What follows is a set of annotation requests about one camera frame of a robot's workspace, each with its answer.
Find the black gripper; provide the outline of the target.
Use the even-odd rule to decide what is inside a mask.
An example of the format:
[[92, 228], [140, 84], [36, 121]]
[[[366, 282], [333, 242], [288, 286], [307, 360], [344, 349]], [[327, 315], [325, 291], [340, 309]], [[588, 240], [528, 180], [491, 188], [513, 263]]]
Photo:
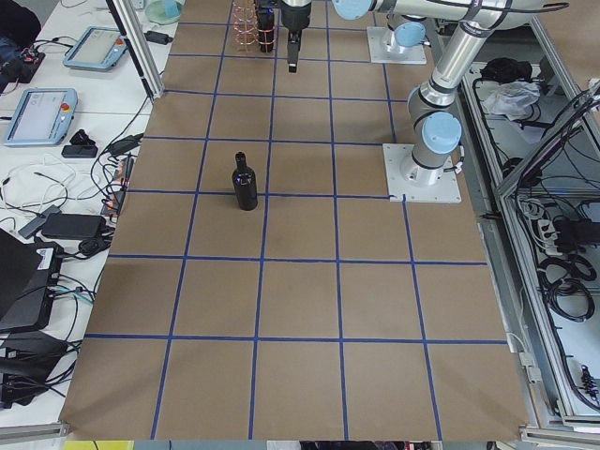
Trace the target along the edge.
[[310, 0], [281, 0], [281, 20], [290, 32], [287, 40], [288, 71], [297, 71], [300, 53], [300, 31], [309, 27], [311, 14]]

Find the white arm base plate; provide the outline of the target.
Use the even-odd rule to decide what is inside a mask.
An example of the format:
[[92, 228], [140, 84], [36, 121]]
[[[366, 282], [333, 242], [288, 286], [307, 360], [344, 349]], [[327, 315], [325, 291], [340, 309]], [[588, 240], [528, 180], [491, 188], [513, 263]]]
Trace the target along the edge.
[[437, 169], [425, 169], [413, 160], [412, 144], [382, 146], [388, 197], [397, 203], [460, 203], [458, 179], [450, 156]]
[[423, 42], [425, 27], [407, 22], [396, 29], [368, 27], [367, 43], [371, 63], [424, 65], [427, 62]]

